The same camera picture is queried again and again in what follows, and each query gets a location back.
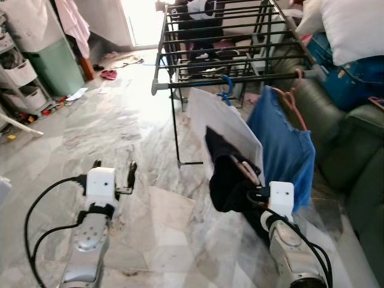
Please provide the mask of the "pink plastic hanger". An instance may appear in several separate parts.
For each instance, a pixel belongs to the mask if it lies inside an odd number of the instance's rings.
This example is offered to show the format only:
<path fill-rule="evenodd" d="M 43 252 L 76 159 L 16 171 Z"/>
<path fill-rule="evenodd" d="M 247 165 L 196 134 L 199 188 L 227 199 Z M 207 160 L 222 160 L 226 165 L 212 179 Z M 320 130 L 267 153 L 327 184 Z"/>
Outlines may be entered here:
<path fill-rule="evenodd" d="M 230 155 L 229 159 L 233 162 L 235 167 L 238 168 L 239 172 L 241 172 L 242 175 L 246 176 L 246 178 L 250 180 L 253 184 L 255 184 L 256 187 L 262 186 L 257 173 L 255 172 L 255 170 L 252 169 L 251 165 L 249 165 L 246 161 L 239 161 L 233 155 Z"/>

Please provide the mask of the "black metal drying rack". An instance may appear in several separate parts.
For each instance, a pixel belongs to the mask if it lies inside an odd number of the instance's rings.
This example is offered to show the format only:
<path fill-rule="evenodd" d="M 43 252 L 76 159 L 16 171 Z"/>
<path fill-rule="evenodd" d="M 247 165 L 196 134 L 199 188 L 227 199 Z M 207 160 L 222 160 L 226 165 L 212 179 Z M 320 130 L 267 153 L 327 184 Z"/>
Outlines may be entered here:
<path fill-rule="evenodd" d="M 238 101 L 251 83 L 326 79 L 277 0 L 177 0 L 161 12 L 151 93 L 169 91 L 181 107 L 184 88 L 227 86 L 221 75 Z"/>

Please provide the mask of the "navy garment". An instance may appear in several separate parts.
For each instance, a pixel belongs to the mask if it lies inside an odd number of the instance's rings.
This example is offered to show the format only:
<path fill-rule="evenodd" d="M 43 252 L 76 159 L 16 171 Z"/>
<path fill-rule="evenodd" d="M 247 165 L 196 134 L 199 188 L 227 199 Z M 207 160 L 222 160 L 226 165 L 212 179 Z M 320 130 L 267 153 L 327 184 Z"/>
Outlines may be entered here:
<path fill-rule="evenodd" d="M 214 208 L 222 213 L 254 211 L 255 208 L 251 208 L 248 203 L 248 188 L 255 187 L 255 184 L 242 175 L 229 156 L 246 161 L 257 175 L 260 175 L 260 169 L 211 127 L 206 128 L 204 140 L 213 164 L 213 175 L 209 179 L 209 197 Z"/>

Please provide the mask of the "white shirt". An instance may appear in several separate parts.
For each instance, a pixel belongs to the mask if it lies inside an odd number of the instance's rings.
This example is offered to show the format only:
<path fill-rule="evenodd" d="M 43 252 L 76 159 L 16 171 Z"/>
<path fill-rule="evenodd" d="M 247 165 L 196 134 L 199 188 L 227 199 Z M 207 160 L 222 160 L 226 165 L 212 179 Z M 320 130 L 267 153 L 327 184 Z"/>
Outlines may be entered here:
<path fill-rule="evenodd" d="M 235 107 L 225 104 L 216 94 L 197 88 L 188 90 L 187 99 L 186 115 L 190 119 L 190 129 L 201 142 L 204 141 L 206 128 L 211 127 L 262 170 L 262 144 Z"/>

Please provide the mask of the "red brown hanger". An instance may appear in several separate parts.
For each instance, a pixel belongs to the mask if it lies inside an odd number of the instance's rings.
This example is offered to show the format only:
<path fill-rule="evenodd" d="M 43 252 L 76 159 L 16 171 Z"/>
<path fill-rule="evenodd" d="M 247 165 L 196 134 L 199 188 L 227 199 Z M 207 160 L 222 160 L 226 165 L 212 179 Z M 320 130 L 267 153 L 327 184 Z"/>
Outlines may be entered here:
<path fill-rule="evenodd" d="M 286 107 L 290 108 L 290 110 L 294 113 L 300 123 L 301 130 L 307 131 L 308 128 L 305 125 L 304 117 L 302 117 L 298 107 L 296 106 L 295 93 L 297 92 L 297 89 L 292 86 L 288 91 L 282 91 L 279 88 L 275 87 L 272 87 L 271 90 L 279 94 L 283 101 L 283 104 L 285 104 Z"/>

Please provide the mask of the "white pillow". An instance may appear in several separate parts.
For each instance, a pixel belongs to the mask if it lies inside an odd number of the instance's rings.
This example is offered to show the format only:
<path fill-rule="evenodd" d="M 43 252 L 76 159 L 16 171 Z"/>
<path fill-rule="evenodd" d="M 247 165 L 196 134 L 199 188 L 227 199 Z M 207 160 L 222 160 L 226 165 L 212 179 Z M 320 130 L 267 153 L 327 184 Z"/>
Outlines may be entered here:
<path fill-rule="evenodd" d="M 384 0 L 323 0 L 320 10 L 335 66 L 384 54 Z"/>

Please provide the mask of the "blue plastic hanger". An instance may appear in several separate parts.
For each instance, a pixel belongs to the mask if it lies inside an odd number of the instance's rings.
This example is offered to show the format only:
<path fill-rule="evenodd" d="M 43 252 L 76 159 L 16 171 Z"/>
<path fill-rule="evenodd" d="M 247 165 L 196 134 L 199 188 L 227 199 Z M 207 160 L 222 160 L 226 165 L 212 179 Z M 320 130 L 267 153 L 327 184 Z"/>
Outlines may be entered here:
<path fill-rule="evenodd" d="M 225 102 L 225 104 L 227 104 L 228 106 L 232 106 L 232 103 L 230 101 L 230 96 L 232 95 L 232 92 L 233 92 L 233 87 L 234 87 L 233 82 L 231 78 L 227 75 L 221 75 L 220 78 L 225 80 L 227 89 L 222 90 L 222 92 L 219 92 L 218 96 Z"/>

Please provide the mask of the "pink cloth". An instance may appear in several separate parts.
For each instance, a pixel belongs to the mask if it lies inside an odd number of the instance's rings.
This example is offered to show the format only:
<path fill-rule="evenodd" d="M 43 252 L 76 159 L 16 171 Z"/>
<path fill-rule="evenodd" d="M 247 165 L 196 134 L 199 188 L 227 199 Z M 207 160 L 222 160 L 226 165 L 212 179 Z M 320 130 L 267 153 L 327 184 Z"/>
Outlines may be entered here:
<path fill-rule="evenodd" d="M 74 0 L 54 0 L 64 33 L 75 39 L 83 58 L 90 58 L 90 29 Z"/>

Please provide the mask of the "white paper sheet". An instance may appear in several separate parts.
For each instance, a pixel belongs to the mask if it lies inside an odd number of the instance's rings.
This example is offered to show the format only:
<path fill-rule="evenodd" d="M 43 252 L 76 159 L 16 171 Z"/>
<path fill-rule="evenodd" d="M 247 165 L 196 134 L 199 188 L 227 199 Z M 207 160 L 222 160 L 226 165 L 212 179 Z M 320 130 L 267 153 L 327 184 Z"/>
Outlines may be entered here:
<path fill-rule="evenodd" d="M 79 90 L 75 91 L 73 94 L 70 94 L 66 97 L 65 101 L 76 101 L 77 99 L 81 98 L 85 92 L 88 90 L 88 88 L 80 88 Z"/>

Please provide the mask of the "blue bag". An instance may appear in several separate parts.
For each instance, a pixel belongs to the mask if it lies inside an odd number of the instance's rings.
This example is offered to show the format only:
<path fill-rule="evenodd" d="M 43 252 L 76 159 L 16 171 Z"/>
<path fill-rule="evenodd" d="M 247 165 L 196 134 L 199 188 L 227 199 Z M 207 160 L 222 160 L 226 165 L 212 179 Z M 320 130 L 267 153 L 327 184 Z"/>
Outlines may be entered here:
<path fill-rule="evenodd" d="M 332 49 L 325 33 L 315 33 L 308 38 L 307 49 L 326 79 L 321 81 L 338 109 L 350 112 L 370 102 L 370 97 L 381 98 L 384 93 L 384 56 L 351 61 L 336 66 L 332 61 Z"/>

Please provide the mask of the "blue shirt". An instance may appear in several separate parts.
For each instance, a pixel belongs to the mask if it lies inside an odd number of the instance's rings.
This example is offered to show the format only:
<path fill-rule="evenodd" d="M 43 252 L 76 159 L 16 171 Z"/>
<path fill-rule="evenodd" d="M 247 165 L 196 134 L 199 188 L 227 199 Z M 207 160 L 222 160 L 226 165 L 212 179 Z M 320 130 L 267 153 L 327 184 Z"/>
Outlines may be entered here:
<path fill-rule="evenodd" d="M 310 132 L 291 126 L 279 105 L 279 95 L 271 86 L 263 87 L 246 123 L 262 144 L 266 182 L 293 184 L 294 213 L 309 206 L 316 157 Z"/>

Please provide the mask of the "green bin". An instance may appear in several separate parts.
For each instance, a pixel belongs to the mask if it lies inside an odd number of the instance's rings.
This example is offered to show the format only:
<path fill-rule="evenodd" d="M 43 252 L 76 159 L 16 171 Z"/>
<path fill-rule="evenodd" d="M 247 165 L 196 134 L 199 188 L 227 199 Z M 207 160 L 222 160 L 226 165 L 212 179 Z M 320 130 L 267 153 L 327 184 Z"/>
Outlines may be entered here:
<path fill-rule="evenodd" d="M 82 71 L 66 39 L 38 52 L 23 54 L 31 61 L 39 80 L 52 98 L 65 98 L 85 85 Z"/>

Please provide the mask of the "small pink garment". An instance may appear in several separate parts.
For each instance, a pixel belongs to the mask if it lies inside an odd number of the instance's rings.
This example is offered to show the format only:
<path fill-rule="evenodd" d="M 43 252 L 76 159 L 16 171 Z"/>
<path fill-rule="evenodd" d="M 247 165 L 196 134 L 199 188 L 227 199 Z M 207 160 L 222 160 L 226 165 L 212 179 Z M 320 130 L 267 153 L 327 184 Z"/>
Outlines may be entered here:
<path fill-rule="evenodd" d="M 247 101 L 247 102 L 250 102 L 250 104 L 255 104 L 258 99 L 260 99 L 261 97 L 261 94 L 258 94 L 258 93 L 254 93 L 254 92 L 244 92 L 242 93 L 242 99 L 244 99 L 244 101 Z"/>

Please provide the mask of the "dark green sofa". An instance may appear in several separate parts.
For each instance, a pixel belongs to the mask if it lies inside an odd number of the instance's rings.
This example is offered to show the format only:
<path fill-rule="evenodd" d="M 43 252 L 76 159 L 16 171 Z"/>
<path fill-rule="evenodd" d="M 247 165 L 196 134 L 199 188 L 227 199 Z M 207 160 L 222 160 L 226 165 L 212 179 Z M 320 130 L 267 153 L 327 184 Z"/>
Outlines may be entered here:
<path fill-rule="evenodd" d="M 316 149 L 309 220 L 335 242 L 352 280 L 342 288 L 384 288 L 384 120 L 372 104 L 338 109 L 313 79 L 275 80 L 295 88 Z"/>

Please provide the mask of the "white storage trolley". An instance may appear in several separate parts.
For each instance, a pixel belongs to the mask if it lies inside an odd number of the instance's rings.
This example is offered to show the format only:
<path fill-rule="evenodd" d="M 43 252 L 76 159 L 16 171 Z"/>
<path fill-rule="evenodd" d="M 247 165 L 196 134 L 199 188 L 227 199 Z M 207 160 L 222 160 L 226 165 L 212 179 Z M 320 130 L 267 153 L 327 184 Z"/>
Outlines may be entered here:
<path fill-rule="evenodd" d="M 19 113 L 40 115 L 50 105 L 30 60 L 8 33 L 0 37 L 0 97 Z"/>

